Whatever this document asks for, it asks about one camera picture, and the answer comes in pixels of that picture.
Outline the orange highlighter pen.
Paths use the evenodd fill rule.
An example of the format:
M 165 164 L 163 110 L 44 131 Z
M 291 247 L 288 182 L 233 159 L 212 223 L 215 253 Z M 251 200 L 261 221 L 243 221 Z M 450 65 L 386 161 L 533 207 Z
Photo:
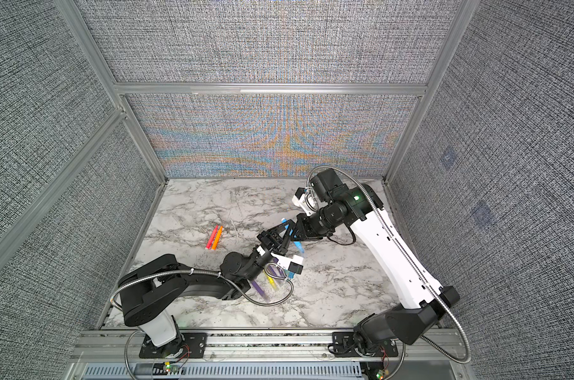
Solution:
M 217 232 L 216 232 L 215 237 L 214 237 L 214 240 L 213 240 L 212 245 L 211 245 L 212 250 L 217 249 L 218 243 L 220 241 L 220 236 L 222 235 L 223 230 L 224 230 L 223 226 L 218 227 Z

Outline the pink highlighter pen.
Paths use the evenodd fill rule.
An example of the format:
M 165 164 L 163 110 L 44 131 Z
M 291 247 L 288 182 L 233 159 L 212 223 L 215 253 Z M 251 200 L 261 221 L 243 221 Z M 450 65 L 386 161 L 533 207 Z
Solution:
M 217 236 L 217 232 L 218 232 L 218 231 L 219 231 L 219 226 L 217 225 L 217 226 L 214 227 L 214 230 L 213 230 L 213 232 L 212 232 L 211 236 L 209 237 L 209 240 L 208 240 L 208 242 L 207 242 L 207 244 L 206 244 L 206 249 L 207 249 L 207 250 L 210 250 L 210 249 L 212 248 L 213 243 L 214 243 L 214 241 L 215 241 L 215 237 Z

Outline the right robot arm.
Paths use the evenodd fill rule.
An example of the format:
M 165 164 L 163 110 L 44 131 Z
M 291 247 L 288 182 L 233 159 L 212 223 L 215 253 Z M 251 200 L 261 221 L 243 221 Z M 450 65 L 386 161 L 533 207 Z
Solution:
M 396 231 L 381 199 L 368 185 L 353 179 L 353 188 L 342 182 L 345 172 L 332 166 L 311 170 L 306 185 L 299 188 L 293 203 L 302 209 L 288 223 L 285 236 L 292 242 L 328 238 L 345 226 L 374 255 L 396 290 L 398 304 L 358 323 L 354 331 L 359 348 L 396 338 L 404 345 L 423 340 L 448 359 L 467 363 L 470 355 L 458 358 L 426 336 L 442 318 L 455 318 L 452 307 L 460 295 L 453 286 L 444 286 L 421 264 Z

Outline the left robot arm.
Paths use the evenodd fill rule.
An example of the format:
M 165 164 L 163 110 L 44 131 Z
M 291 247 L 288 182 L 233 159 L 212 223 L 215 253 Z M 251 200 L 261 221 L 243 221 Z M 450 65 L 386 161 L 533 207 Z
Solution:
M 247 298 L 252 283 L 274 264 L 274 256 L 287 253 L 291 232 L 289 224 L 263 231 L 250 255 L 231 252 L 217 271 L 192 268 L 165 254 L 122 277 L 111 303 L 122 312 L 124 324 L 145 333 L 153 347 L 176 350 L 182 337 L 167 308 L 182 297 Z

